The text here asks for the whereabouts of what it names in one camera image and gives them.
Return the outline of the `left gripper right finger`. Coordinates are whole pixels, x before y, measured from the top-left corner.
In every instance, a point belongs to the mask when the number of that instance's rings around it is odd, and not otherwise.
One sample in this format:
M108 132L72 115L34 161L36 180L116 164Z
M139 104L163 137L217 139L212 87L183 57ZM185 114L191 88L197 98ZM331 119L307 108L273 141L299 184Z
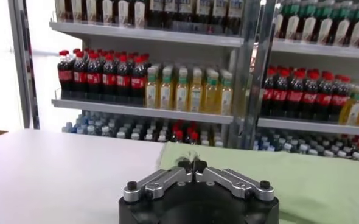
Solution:
M275 198L274 188L269 181L256 181L232 169L216 169L205 161L194 162L194 177L197 182L217 183L233 196L244 200L250 196L261 201L273 201Z

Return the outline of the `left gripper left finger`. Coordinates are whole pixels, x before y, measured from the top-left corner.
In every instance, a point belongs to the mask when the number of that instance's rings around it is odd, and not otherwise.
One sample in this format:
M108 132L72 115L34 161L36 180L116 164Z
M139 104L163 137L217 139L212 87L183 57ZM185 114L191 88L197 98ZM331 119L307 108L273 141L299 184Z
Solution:
M190 161L180 161L168 170L159 169L142 180L129 181L123 189L123 200L136 203L142 199L159 199L173 184L192 181L192 169Z

